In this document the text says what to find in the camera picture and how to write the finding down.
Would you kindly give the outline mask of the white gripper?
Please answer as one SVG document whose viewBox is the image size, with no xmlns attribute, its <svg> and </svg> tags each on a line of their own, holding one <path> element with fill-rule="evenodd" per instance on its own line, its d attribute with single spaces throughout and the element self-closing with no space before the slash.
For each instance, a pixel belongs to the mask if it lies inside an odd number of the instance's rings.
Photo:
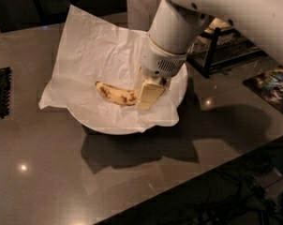
<svg viewBox="0 0 283 225">
<path fill-rule="evenodd" d="M 147 37 L 141 48 L 140 67 L 134 84 L 138 93 L 137 108 L 149 110 L 165 91 L 162 78 L 176 76 L 185 61 L 185 53 L 166 52 Z"/>
</svg>

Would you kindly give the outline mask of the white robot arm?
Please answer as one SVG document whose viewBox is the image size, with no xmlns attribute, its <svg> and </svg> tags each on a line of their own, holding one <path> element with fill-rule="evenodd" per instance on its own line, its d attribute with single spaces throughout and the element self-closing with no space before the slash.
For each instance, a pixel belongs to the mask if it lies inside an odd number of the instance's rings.
<svg viewBox="0 0 283 225">
<path fill-rule="evenodd" d="M 158 81 L 177 75 L 191 42 L 213 18 L 283 66 L 283 0 L 161 0 L 141 49 L 142 74 Z"/>
</svg>

